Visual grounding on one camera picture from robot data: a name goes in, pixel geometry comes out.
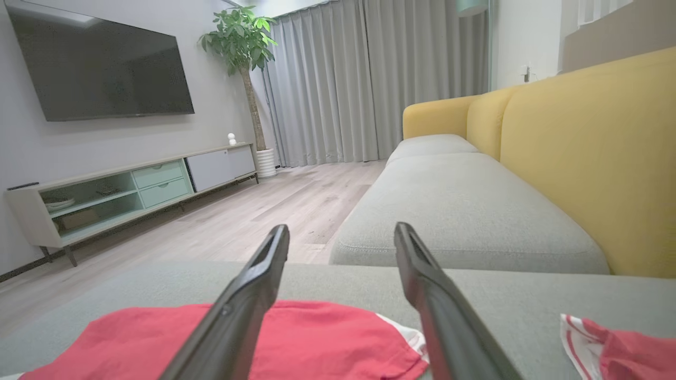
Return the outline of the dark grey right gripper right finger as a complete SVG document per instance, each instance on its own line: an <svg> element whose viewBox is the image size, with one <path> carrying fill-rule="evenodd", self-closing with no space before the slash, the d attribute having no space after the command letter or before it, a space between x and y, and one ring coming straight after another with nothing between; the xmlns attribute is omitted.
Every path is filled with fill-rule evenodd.
<svg viewBox="0 0 676 380"><path fill-rule="evenodd" d="M415 229L398 222L394 243L404 295L419 313L433 378L521 379L521 373Z"/></svg>

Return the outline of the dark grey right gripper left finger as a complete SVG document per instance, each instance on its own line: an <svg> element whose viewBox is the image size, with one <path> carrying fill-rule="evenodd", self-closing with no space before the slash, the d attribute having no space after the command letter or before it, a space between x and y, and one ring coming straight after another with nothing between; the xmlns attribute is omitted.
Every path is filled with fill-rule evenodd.
<svg viewBox="0 0 676 380"><path fill-rule="evenodd" d="M284 224L270 230L171 360L162 379L249 376L264 315L277 300L289 240Z"/></svg>

